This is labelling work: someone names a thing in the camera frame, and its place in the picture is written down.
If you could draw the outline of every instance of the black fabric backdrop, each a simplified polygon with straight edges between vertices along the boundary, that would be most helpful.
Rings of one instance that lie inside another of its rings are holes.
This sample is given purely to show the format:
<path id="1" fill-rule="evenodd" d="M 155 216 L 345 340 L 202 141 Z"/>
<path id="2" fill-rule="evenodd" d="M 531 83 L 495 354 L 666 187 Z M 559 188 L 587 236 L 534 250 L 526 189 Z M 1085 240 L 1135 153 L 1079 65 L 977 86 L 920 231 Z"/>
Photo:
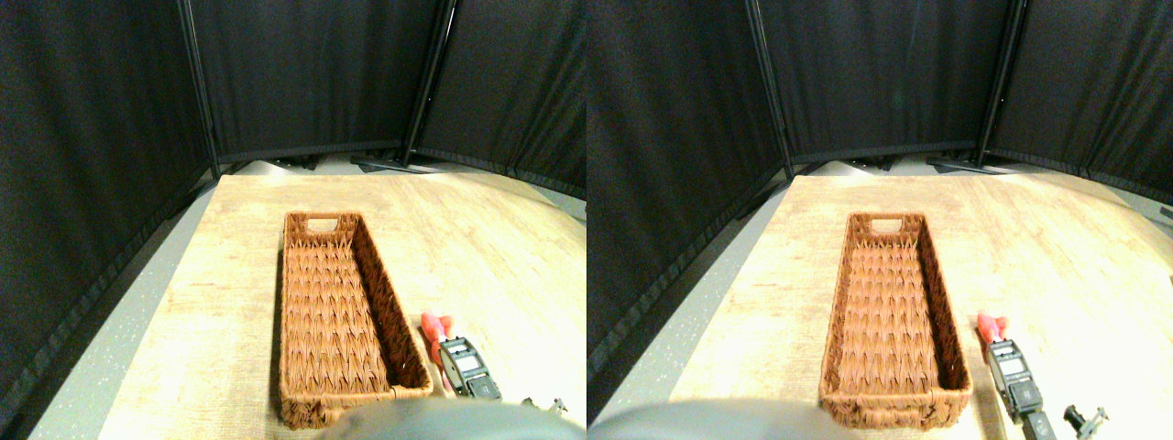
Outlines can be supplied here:
<path id="1" fill-rule="evenodd" d="M 398 148 L 434 2 L 191 1 L 222 163 Z"/>
<path id="2" fill-rule="evenodd" d="M 1005 13 L 1005 0 L 761 0 L 794 163 L 974 148 Z"/>
<path id="3" fill-rule="evenodd" d="M 211 165 L 175 2 L 0 2 L 0 432 Z"/>
<path id="4" fill-rule="evenodd" d="M 419 151 L 586 198 L 582 1 L 462 1 Z"/>
<path id="5" fill-rule="evenodd" d="M 1173 204 L 1173 5 L 1032 2 L 990 153 Z"/>
<path id="6" fill-rule="evenodd" d="M 662 293 L 781 169 L 741 1 L 594 2 L 588 419 L 679 298 Z"/>

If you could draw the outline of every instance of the woven basket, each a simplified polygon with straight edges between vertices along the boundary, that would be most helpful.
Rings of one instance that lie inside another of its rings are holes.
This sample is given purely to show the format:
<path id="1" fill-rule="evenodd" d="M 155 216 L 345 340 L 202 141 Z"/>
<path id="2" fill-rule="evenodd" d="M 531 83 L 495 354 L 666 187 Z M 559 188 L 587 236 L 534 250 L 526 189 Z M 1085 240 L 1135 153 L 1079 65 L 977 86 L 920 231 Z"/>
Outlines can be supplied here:
<path id="1" fill-rule="evenodd" d="M 338 226 L 318 232 L 311 218 Z M 285 215 L 282 275 L 282 419 L 328 426 L 377 400 L 430 394 L 432 379 L 357 212 Z"/>
<path id="2" fill-rule="evenodd" d="M 900 221 L 879 232 L 872 221 Z M 852 214 L 819 395 L 854 428 L 951 426 L 972 385 L 923 214 Z"/>

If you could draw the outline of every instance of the red plastic handle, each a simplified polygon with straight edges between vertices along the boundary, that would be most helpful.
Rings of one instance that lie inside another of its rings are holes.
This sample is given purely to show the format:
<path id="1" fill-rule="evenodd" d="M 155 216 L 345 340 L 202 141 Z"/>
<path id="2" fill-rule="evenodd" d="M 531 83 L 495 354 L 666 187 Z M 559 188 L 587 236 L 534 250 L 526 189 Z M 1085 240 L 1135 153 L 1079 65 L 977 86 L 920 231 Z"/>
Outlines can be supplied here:
<path id="1" fill-rule="evenodd" d="M 982 341 L 984 341 L 985 345 L 1009 339 L 1006 336 L 1008 327 L 1010 327 L 1010 319 L 1006 319 L 1006 317 L 998 317 L 995 319 L 994 317 L 986 314 L 985 311 L 977 313 L 977 331 L 978 333 L 982 333 Z"/>

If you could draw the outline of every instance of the speckled floor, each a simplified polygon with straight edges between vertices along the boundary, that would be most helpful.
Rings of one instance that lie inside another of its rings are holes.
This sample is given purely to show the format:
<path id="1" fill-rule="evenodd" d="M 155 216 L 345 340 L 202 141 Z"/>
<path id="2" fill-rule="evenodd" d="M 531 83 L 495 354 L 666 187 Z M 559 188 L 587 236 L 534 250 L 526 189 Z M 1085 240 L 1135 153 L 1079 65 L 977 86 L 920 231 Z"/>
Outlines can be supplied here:
<path id="1" fill-rule="evenodd" d="M 938 172 L 924 164 L 924 155 L 909 155 L 897 161 L 889 171 L 859 163 L 830 162 L 815 170 L 813 176 L 935 176 Z M 1026 164 L 1006 165 L 1008 172 L 1056 172 Z M 954 171 L 947 176 L 975 176 L 976 172 Z M 1173 237 L 1173 219 L 1160 216 L 1160 204 L 1133 194 L 1113 189 L 1120 198 L 1145 215 L 1165 233 Z M 684 275 L 670 289 L 687 290 L 687 297 L 652 340 L 636 363 L 596 421 L 605 420 L 628 408 L 664 402 L 672 394 L 685 364 L 700 341 L 700 336 L 725 292 L 733 285 L 738 271 L 754 243 L 766 230 L 766 224 L 782 202 L 786 191 L 771 197 L 753 215 L 734 221 L 713 243 L 705 249 Z"/>
<path id="2" fill-rule="evenodd" d="M 330 155 L 323 158 L 313 170 L 299 167 L 278 167 L 267 162 L 252 162 L 244 167 L 236 175 L 263 176 L 263 175 L 361 175 L 364 174 L 357 165 L 350 163 L 350 154 Z M 484 172 L 474 168 L 457 165 L 454 163 L 429 163 L 427 167 L 440 169 L 445 172 Z M 369 175 L 402 175 L 400 171 L 377 171 Z M 562 208 L 571 217 L 585 224 L 586 204 L 583 201 L 550 191 L 544 188 L 534 187 L 538 192 Z M 90 327 L 99 326 L 93 340 L 88 346 L 84 341 L 74 341 L 74 351 L 82 351 L 81 358 L 72 371 L 61 368 L 50 372 L 56 375 L 55 380 L 49 378 L 46 383 L 60 383 L 61 375 L 68 374 L 60 390 L 52 395 L 52 385 L 43 385 L 30 397 L 30 405 L 46 407 L 45 414 L 36 422 L 29 438 L 32 439 L 93 439 L 102 429 L 106 414 L 114 404 L 114 398 L 122 384 L 130 360 L 138 348 L 138 343 L 147 325 L 150 323 L 155 309 L 158 306 L 167 285 L 175 275 L 175 268 L 183 257 L 191 236 L 196 232 L 196 225 L 208 209 L 208 203 L 216 192 L 211 188 L 199 195 L 184 212 L 165 222 L 158 231 L 148 241 L 143 251 L 135 257 L 120 280 L 115 283 L 104 303 L 95 305 L 91 316 L 103 316 L 109 313 L 104 323 L 88 323 Z M 118 300 L 117 292 L 124 291 Z M 18 438 L 23 433 L 14 432 Z"/>

